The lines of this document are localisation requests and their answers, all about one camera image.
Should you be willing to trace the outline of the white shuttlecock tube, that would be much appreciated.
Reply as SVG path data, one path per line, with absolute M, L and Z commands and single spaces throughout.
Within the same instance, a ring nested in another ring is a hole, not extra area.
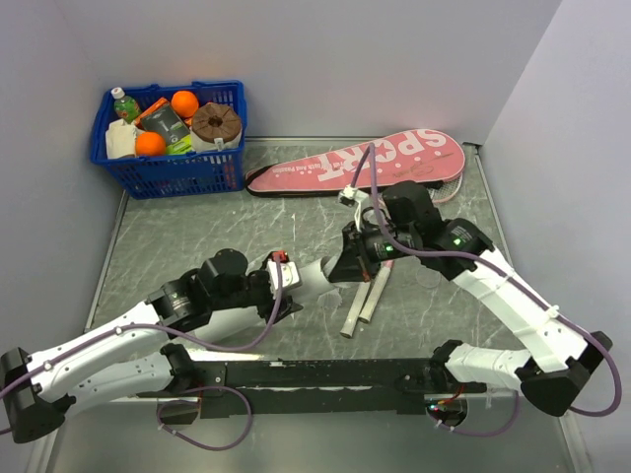
M 328 274 L 338 256 L 323 257 L 299 269 L 303 283 L 298 288 L 283 291 L 282 297 L 293 298 L 303 306 L 315 302 L 318 298 L 337 288 L 328 281 Z M 254 307 L 233 308 L 216 311 L 210 321 L 195 329 L 192 334 L 204 342 L 219 343 L 230 336 L 255 326 L 263 326 L 267 321 L 256 313 Z

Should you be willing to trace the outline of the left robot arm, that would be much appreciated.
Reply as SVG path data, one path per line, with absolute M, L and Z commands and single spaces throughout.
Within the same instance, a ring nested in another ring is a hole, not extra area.
M 245 256 L 223 249 L 161 286 L 123 315 L 53 348 L 14 348 L 1 357 L 1 400 L 15 443 L 40 439 L 70 415 L 143 392 L 189 392 L 195 372 L 174 339 L 190 339 L 215 314 L 250 309 L 267 328 L 294 309 L 303 279 L 284 251 L 249 271 Z

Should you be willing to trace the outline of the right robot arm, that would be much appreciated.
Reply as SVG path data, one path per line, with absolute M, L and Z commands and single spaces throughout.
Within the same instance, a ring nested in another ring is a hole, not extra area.
M 612 342 L 604 333 L 572 326 L 485 233 L 466 219 L 443 218 L 422 184 L 403 181 L 379 198 L 348 185 L 338 200 L 354 208 L 355 217 L 342 230 L 330 282 L 369 282 L 386 262 L 415 256 L 475 297 L 522 343 L 519 350 L 497 350 L 446 342 L 432 357 L 430 378 L 438 390 L 468 383 L 508 388 L 561 417 L 600 363 L 611 360 Z

